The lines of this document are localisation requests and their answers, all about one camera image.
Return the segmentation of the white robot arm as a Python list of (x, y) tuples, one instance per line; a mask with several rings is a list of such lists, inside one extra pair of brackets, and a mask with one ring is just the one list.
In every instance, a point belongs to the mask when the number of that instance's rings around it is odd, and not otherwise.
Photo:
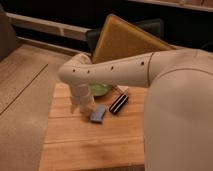
[(78, 54), (59, 77), (83, 105), (90, 83), (146, 87), (145, 171), (213, 171), (213, 53), (179, 49), (99, 64)]

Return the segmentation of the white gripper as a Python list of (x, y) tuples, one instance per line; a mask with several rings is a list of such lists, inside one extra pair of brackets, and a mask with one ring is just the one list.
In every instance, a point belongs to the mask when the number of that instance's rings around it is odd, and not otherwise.
[(95, 110), (94, 97), (88, 84), (70, 85), (71, 111), (79, 110), (82, 114), (91, 114)]

